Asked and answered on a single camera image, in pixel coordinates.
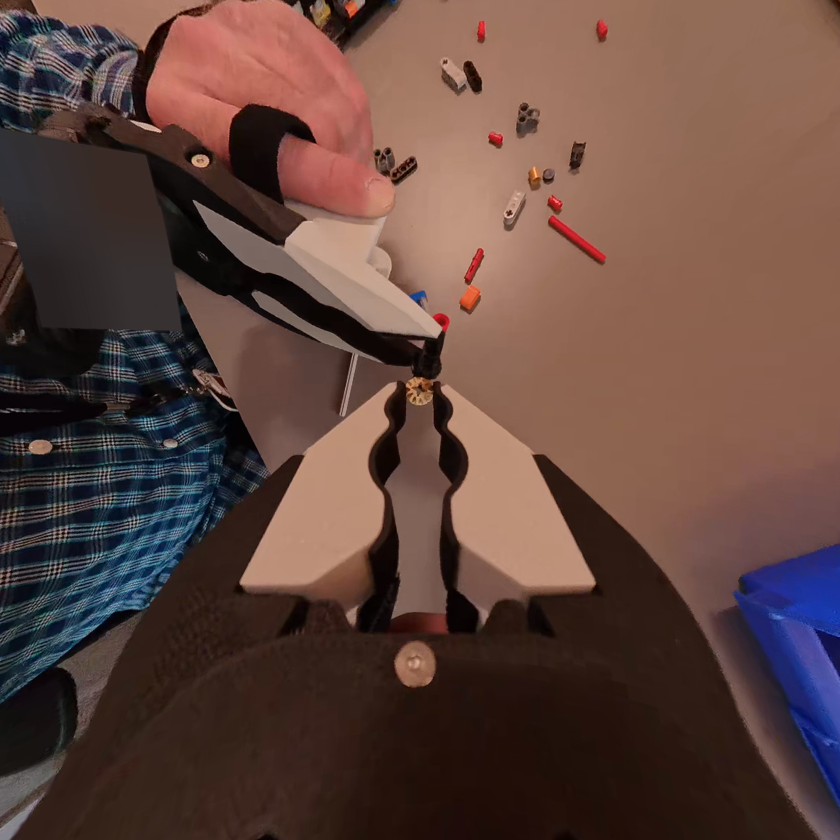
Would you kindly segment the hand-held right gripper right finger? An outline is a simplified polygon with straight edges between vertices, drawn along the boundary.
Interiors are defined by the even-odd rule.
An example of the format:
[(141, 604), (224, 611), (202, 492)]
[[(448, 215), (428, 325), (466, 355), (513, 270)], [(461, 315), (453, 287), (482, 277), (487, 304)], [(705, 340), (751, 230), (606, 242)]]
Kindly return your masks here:
[(434, 426), (449, 481), (439, 542), (449, 632), (474, 633), (499, 602), (592, 593), (548, 481), (553, 463), (450, 385), (434, 385)]

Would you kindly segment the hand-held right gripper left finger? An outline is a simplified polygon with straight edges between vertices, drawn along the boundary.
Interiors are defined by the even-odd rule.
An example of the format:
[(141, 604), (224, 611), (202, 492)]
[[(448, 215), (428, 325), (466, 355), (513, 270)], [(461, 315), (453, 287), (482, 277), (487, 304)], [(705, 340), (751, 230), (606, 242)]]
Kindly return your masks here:
[(362, 632), (389, 626), (400, 586), (387, 482), (401, 464), (403, 384), (382, 388), (290, 460), (293, 476), (239, 586), (334, 601)]

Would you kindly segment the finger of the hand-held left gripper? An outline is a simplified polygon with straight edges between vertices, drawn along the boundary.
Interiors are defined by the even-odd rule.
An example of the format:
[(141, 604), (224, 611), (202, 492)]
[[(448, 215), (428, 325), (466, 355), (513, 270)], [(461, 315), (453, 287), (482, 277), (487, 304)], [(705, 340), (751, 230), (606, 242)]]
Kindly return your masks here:
[(296, 292), (306, 292), (376, 331), (421, 339), (441, 332), (433, 316), (389, 280), (390, 258), (376, 245), (383, 217), (349, 217), (297, 201), (282, 206), (269, 199), (266, 210), (298, 222), (284, 245), (273, 245), (201, 203), (195, 206), (216, 240), (253, 270), (251, 289), (234, 294), (234, 299), (263, 318), (315, 340), (262, 314), (251, 298), (253, 291), (264, 291), (287, 301)]
[(255, 290), (251, 298), (262, 314), (283, 321), (316, 341), (391, 366), (412, 367), (416, 353), (426, 340), (373, 330), (355, 316), (322, 304), (306, 292), (296, 292), (290, 300), (279, 301)]

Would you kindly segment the black lego assembly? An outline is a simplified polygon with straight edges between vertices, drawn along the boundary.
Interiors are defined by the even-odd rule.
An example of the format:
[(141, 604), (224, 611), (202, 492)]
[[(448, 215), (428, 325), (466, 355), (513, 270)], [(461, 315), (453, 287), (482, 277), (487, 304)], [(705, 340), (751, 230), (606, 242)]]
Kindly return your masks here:
[(440, 376), (445, 339), (446, 331), (442, 330), (438, 336), (423, 342), (412, 362), (413, 377), (433, 382)]

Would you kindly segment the person's left forearm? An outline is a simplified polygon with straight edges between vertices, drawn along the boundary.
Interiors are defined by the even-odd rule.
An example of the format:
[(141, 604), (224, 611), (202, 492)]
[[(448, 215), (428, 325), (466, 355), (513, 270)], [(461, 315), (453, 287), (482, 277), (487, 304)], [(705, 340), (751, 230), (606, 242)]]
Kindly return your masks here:
[(22, 8), (1, 13), (1, 125), (36, 133), (52, 113), (82, 103), (133, 118), (140, 48), (119, 31), (70, 25)]

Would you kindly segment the black tray of lego parts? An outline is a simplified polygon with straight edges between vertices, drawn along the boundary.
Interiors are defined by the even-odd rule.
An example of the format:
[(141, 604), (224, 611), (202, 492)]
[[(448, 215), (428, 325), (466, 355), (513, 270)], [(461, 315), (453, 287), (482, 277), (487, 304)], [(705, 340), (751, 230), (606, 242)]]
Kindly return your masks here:
[(306, 18), (322, 35), (344, 49), (382, 9), (400, 1), (284, 1)]

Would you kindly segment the long red lego axle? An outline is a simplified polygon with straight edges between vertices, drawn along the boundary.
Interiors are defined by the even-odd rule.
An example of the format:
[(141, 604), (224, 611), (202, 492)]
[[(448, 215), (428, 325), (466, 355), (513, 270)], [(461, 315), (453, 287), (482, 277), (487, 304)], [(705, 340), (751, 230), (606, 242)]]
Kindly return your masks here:
[(559, 217), (551, 215), (549, 217), (549, 226), (596, 263), (599, 265), (605, 264), (606, 255), (587, 239), (575, 232), (572, 227), (563, 222)]

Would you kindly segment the person's left hand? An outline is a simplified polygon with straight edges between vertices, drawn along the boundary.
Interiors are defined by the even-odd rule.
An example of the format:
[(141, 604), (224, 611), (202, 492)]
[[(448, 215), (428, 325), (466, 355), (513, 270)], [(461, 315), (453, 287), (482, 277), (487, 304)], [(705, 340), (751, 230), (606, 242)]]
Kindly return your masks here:
[(391, 212), (371, 108), (338, 47), (283, 2), (221, 2), (170, 24), (142, 95), (261, 193), (336, 214)]

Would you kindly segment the metal key clip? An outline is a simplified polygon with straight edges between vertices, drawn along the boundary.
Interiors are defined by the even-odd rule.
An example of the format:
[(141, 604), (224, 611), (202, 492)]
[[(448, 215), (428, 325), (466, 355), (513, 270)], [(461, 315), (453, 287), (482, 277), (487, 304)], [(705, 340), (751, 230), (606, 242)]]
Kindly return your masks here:
[(238, 413), (234, 398), (220, 375), (200, 369), (192, 369), (192, 376), (196, 380), (196, 393), (198, 395), (213, 399), (228, 413)]

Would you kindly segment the person's plaid shirt torso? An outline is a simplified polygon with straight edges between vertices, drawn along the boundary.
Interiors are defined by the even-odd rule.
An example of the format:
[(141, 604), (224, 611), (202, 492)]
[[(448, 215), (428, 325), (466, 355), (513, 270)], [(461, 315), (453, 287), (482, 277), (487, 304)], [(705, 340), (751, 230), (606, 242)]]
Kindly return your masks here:
[(128, 406), (129, 415), (2, 437), (1, 692), (12, 697), (116, 613), (146, 608), (182, 556), (269, 470), (238, 415), (200, 392), (216, 365), (180, 332), (107, 332), (85, 373), (2, 362), (2, 393)]

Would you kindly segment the blue plastic bin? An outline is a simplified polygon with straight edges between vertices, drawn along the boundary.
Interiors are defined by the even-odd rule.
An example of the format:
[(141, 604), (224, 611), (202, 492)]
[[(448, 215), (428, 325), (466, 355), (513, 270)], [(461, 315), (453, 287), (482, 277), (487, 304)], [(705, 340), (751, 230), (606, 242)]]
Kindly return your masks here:
[(744, 574), (734, 592), (839, 803), (839, 546)]

